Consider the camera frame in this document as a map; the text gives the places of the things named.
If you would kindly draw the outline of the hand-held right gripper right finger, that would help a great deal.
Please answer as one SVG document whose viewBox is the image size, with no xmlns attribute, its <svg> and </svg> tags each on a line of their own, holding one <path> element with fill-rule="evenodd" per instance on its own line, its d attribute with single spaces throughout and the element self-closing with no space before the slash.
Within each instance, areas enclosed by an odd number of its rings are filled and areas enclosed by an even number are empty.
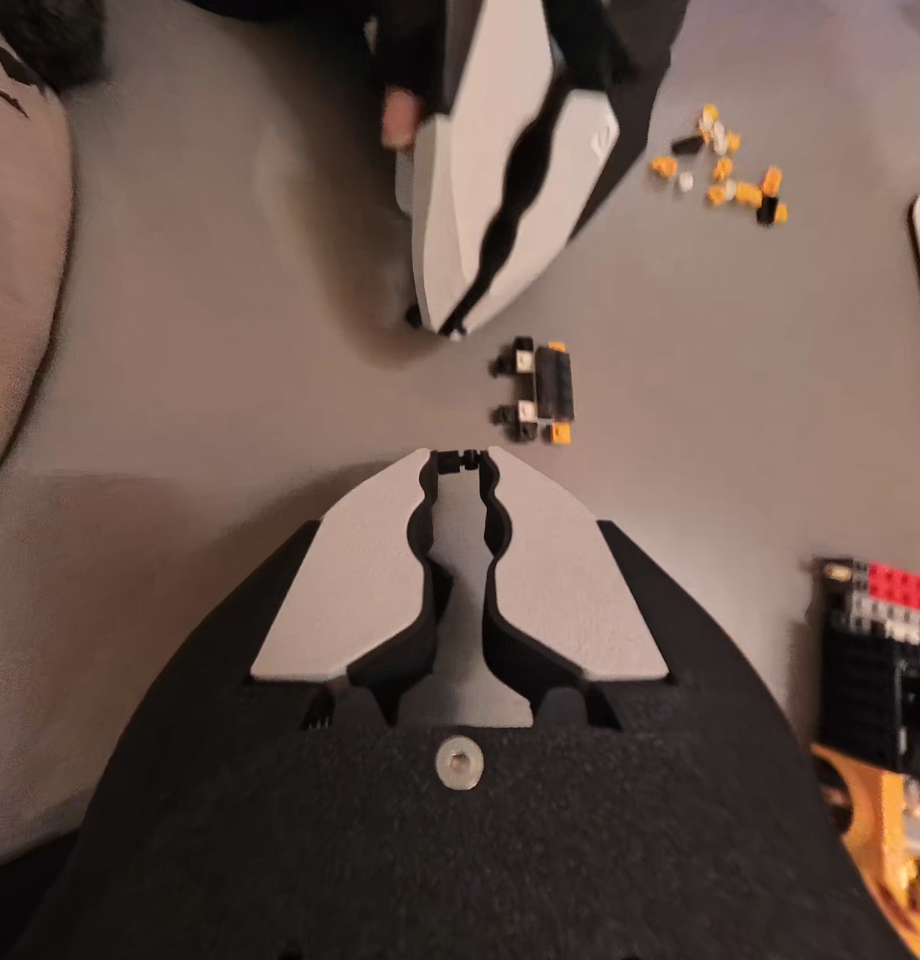
<svg viewBox="0 0 920 960">
<path fill-rule="evenodd" d="M 669 668 L 594 514 L 492 446 L 481 456 L 491 560 L 483 654 L 502 683 L 651 682 Z"/>
</svg>

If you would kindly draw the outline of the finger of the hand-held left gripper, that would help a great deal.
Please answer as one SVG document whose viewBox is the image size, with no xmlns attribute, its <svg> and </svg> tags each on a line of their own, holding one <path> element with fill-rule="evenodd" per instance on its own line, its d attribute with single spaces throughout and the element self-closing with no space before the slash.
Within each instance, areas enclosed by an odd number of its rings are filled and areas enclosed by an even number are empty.
<svg viewBox="0 0 920 960">
<path fill-rule="evenodd" d="M 474 281 L 448 317 L 465 317 L 466 334 L 503 312 L 557 258 L 618 135 L 606 93 L 551 90 L 509 157 Z"/>
<path fill-rule="evenodd" d="M 509 157 L 553 77 L 542 2 L 443 2 L 438 27 L 411 197 L 418 325 L 433 334 L 474 281 Z"/>
</svg>

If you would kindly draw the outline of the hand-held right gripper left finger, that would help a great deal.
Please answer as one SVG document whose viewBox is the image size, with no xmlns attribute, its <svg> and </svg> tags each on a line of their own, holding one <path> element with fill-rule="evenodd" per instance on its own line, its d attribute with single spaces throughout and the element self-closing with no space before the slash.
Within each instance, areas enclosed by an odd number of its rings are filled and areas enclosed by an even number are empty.
<svg viewBox="0 0 920 960">
<path fill-rule="evenodd" d="M 418 623 L 425 567 L 408 526 L 438 470 L 420 448 L 363 481 L 322 517 L 251 668 L 256 681 L 329 683 Z"/>
</svg>

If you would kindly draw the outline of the small lego windshield assembly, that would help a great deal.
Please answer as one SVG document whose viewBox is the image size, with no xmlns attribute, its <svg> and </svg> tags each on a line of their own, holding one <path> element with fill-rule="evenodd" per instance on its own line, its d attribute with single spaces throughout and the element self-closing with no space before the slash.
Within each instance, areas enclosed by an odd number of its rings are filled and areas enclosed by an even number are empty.
<svg viewBox="0 0 920 960">
<path fill-rule="evenodd" d="M 511 402 L 490 410 L 490 423 L 518 443 L 572 444 L 575 420 L 571 356 L 564 342 L 520 336 L 491 361 L 492 378 L 514 384 Z"/>
</svg>

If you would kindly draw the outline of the pile of small lego pieces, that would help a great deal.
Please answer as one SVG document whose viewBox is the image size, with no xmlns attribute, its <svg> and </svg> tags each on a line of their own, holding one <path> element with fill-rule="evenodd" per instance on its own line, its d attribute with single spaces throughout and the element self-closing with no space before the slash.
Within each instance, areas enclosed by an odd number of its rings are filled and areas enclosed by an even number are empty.
<svg viewBox="0 0 920 960">
<path fill-rule="evenodd" d="M 790 211 L 780 196 L 781 168 L 771 165 L 759 178 L 742 177 L 737 164 L 741 145 L 741 133 L 725 122 L 716 102 L 707 102 L 690 132 L 672 139 L 665 152 L 649 159 L 648 173 L 680 196 L 697 194 L 708 210 L 746 210 L 763 227 L 787 224 Z"/>
</svg>

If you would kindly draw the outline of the large lego vehicle build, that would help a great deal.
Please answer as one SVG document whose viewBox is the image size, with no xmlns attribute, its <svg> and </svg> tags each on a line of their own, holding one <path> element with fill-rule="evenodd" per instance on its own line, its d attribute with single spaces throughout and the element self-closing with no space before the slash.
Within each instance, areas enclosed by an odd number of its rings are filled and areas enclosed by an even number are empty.
<svg viewBox="0 0 920 960">
<path fill-rule="evenodd" d="M 863 883 L 920 958 L 920 574 L 846 556 L 813 569 L 814 771 Z"/>
</svg>

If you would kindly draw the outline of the person's left hand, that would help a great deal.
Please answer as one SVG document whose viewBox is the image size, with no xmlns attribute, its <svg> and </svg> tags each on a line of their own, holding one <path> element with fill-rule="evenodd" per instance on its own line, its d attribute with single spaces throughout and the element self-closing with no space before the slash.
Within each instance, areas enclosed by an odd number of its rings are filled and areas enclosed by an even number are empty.
<svg viewBox="0 0 920 960">
<path fill-rule="evenodd" d="M 423 107 L 423 97 L 418 93 L 399 86 L 385 88 L 381 116 L 384 149 L 402 153 L 413 148 Z"/>
</svg>

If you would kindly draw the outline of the person's dark trousers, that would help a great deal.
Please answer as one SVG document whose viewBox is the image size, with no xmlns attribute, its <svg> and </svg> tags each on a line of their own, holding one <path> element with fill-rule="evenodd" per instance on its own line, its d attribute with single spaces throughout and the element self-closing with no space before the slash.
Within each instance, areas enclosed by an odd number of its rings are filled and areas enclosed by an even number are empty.
<svg viewBox="0 0 920 960">
<path fill-rule="evenodd" d="M 72 831 L 0 865 L 0 958 L 22 937 L 78 838 Z"/>
</svg>

